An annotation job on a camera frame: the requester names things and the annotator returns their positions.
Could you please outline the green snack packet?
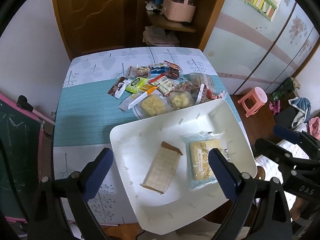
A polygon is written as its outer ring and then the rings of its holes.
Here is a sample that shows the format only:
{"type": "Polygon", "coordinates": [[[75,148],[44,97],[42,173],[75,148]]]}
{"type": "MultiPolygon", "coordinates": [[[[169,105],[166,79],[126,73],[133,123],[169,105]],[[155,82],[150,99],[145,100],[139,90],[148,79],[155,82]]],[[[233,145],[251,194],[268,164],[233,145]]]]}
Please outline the green snack packet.
{"type": "Polygon", "coordinates": [[[147,82],[148,82],[147,78],[137,77],[126,86],[125,90],[127,92],[136,94],[147,82]]]}

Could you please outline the blue snack packet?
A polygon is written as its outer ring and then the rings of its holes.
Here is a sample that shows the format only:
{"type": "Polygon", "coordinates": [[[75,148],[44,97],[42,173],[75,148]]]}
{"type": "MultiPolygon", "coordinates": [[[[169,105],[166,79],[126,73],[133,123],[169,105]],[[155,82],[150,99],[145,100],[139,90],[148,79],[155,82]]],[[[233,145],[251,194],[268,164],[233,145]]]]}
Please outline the blue snack packet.
{"type": "Polygon", "coordinates": [[[166,64],[152,64],[151,65],[151,75],[160,75],[167,72],[169,67],[166,64]]]}

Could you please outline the clear bag printed text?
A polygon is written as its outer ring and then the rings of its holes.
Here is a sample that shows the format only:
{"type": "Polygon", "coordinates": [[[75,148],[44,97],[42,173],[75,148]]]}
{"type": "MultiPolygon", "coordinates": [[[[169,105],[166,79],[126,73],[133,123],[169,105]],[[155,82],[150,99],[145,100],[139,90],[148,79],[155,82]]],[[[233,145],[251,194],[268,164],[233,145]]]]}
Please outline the clear bag printed text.
{"type": "MultiPolygon", "coordinates": [[[[203,73],[190,73],[189,81],[195,85],[205,84],[212,92],[215,92],[214,81],[210,75],[203,73]]],[[[195,96],[199,90],[191,91],[191,95],[195,96]]]]}

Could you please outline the red candy clear packet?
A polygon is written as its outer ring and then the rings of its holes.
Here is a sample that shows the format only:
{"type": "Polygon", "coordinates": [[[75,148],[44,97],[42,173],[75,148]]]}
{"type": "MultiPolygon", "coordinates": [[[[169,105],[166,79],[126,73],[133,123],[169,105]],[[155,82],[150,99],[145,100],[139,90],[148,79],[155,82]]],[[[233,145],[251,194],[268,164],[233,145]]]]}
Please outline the red candy clear packet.
{"type": "Polygon", "coordinates": [[[184,82],[180,82],[178,85],[176,85],[175,91],[176,92],[191,92],[191,91],[199,90],[199,88],[200,88],[199,85],[195,85],[187,80],[184,82]]]}

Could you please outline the pink plastic stool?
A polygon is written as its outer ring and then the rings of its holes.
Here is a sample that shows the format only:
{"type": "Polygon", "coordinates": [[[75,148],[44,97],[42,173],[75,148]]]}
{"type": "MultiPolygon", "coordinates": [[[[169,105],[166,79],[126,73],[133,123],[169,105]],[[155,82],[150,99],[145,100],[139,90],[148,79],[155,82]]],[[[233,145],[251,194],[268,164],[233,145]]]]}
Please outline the pink plastic stool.
{"type": "Polygon", "coordinates": [[[254,87],[246,95],[244,95],[238,103],[242,105],[245,110],[245,116],[255,115],[261,107],[268,101],[265,91],[260,87],[254,87]]]}

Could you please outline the red stripe barcode packet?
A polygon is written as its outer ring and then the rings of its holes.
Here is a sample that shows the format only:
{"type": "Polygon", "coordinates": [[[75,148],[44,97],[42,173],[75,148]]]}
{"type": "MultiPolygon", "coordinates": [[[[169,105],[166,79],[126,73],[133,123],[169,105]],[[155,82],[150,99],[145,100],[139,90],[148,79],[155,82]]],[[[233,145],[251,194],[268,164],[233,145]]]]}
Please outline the red stripe barcode packet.
{"type": "Polygon", "coordinates": [[[148,83],[157,87],[157,90],[165,97],[169,96],[178,86],[178,82],[168,78],[164,74],[150,79],[148,83]]]}

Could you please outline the yellow bread blue packet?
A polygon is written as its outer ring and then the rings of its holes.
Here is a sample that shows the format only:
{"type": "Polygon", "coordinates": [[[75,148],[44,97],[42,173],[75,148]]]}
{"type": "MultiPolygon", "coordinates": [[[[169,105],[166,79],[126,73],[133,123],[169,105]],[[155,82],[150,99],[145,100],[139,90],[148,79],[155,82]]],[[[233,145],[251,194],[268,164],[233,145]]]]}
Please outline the yellow bread blue packet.
{"type": "Polygon", "coordinates": [[[180,136],[185,143],[187,171],[192,190],[215,184],[217,179],[209,165],[209,152],[217,148],[227,161],[231,161],[227,147],[226,133],[199,132],[180,136]]]}

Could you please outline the green chalkboard pink frame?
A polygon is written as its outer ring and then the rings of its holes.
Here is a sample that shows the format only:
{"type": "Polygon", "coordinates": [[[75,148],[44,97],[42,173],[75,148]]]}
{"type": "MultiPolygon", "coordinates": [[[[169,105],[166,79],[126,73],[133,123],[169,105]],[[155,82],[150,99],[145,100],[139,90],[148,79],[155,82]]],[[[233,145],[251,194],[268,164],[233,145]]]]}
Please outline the green chalkboard pink frame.
{"type": "Polygon", "coordinates": [[[1,212],[27,223],[39,181],[53,177],[55,122],[33,109],[25,96],[1,95],[1,212]]]}

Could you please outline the red white triangular snack packet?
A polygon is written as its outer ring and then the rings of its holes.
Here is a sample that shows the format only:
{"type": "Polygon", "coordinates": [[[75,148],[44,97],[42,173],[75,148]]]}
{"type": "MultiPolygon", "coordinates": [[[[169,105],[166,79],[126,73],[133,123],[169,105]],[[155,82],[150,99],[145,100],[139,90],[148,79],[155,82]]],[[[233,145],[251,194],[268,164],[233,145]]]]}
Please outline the red white triangular snack packet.
{"type": "Polygon", "coordinates": [[[216,99],[225,99],[226,96],[227,96],[227,92],[225,90],[219,93],[214,93],[205,84],[201,84],[196,101],[195,101],[195,105],[199,105],[206,101],[212,101],[216,99]]]}

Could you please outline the orange white long packet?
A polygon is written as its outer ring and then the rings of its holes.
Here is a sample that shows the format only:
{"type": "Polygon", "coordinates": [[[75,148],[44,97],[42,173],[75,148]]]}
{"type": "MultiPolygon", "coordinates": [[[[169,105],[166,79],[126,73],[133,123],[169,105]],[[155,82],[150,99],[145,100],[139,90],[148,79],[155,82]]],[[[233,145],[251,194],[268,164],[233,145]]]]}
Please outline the orange white long packet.
{"type": "Polygon", "coordinates": [[[122,111],[128,111],[129,109],[132,109],[135,105],[146,99],[156,89],[157,87],[155,86],[143,86],[142,89],[140,89],[136,94],[132,94],[128,98],[123,100],[119,105],[119,109],[122,111]]]}

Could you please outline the brown cracker box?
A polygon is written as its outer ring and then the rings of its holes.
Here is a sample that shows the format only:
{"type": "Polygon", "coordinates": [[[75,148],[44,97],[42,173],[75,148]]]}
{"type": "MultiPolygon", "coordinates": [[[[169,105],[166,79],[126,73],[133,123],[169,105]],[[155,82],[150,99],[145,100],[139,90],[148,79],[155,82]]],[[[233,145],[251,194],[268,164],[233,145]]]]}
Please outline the brown cracker box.
{"type": "Polygon", "coordinates": [[[163,141],[141,183],[141,187],[165,194],[176,174],[182,155],[179,148],[163,141]]]}

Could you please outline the dark cake red-seal packet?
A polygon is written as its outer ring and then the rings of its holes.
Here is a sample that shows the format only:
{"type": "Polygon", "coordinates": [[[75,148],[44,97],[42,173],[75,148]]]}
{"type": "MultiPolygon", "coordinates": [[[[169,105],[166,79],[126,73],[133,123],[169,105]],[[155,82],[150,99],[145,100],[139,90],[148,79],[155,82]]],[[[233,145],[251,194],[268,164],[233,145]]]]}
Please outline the dark cake red-seal packet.
{"type": "Polygon", "coordinates": [[[171,63],[169,61],[164,61],[164,64],[166,65],[167,72],[166,76],[172,79],[178,79],[180,77],[180,74],[182,74],[182,70],[180,66],[178,66],[175,63],[171,63]]]}

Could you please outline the brown chocolate snack packet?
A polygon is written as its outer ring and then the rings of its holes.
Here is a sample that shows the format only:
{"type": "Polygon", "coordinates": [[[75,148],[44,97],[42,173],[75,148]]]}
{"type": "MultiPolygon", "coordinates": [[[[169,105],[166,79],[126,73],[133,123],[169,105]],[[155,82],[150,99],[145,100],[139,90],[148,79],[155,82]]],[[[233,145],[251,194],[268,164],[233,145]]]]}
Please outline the brown chocolate snack packet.
{"type": "Polygon", "coordinates": [[[108,91],[108,94],[113,96],[116,99],[119,99],[124,93],[126,87],[132,82],[131,79],[126,77],[120,77],[118,81],[111,87],[108,91]]]}

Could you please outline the rice cake clear packet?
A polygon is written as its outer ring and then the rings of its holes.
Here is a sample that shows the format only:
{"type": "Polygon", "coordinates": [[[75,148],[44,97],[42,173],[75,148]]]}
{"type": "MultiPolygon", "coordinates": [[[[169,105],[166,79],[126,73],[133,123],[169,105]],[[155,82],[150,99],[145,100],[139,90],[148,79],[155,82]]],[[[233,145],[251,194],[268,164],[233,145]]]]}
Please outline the rice cake clear packet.
{"type": "Polygon", "coordinates": [[[157,94],[147,96],[133,107],[133,113],[138,119],[150,118],[172,111],[173,108],[157,94]]]}

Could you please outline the nut bar clear packet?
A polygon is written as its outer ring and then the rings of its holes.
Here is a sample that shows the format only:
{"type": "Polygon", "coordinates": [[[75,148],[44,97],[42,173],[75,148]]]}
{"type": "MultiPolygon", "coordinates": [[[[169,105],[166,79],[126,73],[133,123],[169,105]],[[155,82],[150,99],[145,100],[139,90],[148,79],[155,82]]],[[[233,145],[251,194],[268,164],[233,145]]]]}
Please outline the nut bar clear packet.
{"type": "Polygon", "coordinates": [[[128,77],[149,77],[150,75],[150,66],[130,66],[127,70],[128,77]]]}

